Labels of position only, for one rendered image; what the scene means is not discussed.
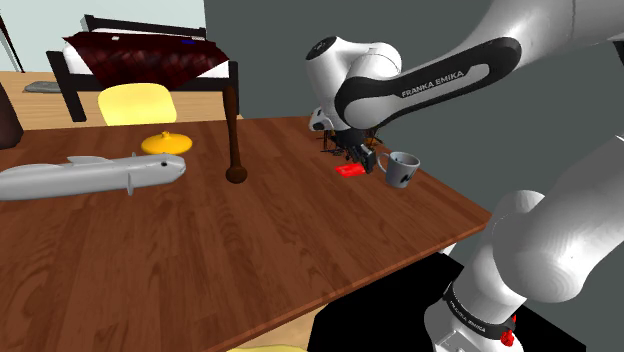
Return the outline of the grey floor mat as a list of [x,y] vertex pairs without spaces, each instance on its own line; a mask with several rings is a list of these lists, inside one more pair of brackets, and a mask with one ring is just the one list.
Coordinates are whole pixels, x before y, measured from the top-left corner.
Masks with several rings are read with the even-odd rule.
[[27,93],[58,94],[61,89],[55,81],[35,81],[24,87]]

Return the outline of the black bed with red blanket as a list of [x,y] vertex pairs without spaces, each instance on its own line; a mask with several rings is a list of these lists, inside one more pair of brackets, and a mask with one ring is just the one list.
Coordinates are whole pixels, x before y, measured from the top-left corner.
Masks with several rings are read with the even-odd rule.
[[156,83],[170,91],[239,91],[239,65],[190,28],[99,18],[86,14],[85,29],[46,56],[71,120],[87,120],[79,94],[127,83]]

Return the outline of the dark brown rounded object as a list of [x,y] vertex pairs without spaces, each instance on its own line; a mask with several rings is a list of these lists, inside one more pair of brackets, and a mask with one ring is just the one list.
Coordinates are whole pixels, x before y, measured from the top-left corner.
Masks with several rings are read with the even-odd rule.
[[0,150],[10,149],[21,141],[24,130],[8,94],[0,83]]

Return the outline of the brown wooden table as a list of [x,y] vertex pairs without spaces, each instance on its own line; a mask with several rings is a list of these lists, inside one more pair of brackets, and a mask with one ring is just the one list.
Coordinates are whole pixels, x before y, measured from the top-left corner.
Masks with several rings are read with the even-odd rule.
[[192,139],[177,181],[0,202],[0,352],[226,352],[481,231],[489,213],[418,171],[345,178],[303,117]]

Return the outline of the brown wooden baseball bat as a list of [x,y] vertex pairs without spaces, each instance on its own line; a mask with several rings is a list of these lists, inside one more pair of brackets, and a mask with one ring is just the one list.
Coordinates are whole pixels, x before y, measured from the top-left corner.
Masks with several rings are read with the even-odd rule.
[[237,134],[237,95],[232,86],[226,86],[222,92],[224,113],[228,128],[230,166],[226,170],[226,179],[233,184],[241,184],[247,179],[247,170],[240,160]]

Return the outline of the grey toy shark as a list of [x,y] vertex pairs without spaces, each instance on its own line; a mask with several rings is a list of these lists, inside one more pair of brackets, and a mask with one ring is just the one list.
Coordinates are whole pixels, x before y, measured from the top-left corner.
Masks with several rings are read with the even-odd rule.
[[0,201],[73,196],[169,184],[186,171],[185,159],[167,153],[107,159],[70,156],[63,164],[27,164],[0,172]]

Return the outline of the yellow round lid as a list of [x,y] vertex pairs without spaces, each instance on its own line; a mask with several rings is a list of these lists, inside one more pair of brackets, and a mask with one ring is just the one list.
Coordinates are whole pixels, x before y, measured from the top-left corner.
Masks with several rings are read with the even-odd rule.
[[192,140],[183,134],[163,131],[142,141],[141,149],[147,154],[180,155],[191,149]]

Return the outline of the red card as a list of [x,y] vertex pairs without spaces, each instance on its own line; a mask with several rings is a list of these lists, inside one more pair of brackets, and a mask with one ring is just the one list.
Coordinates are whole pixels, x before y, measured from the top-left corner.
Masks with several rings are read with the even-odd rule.
[[340,165],[335,170],[344,178],[366,174],[366,169],[359,163]]

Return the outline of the black robot stand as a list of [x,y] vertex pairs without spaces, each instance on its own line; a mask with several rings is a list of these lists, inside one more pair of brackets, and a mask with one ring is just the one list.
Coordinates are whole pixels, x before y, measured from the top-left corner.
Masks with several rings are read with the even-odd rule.
[[434,253],[324,307],[308,352],[434,352],[424,313],[463,266]]

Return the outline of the grey mug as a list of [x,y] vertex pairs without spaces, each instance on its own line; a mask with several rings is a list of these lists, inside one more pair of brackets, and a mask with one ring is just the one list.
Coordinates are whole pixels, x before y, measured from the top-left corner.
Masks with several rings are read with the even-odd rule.
[[406,152],[381,153],[377,156],[377,164],[385,174],[385,182],[395,188],[405,188],[418,168],[420,160]]

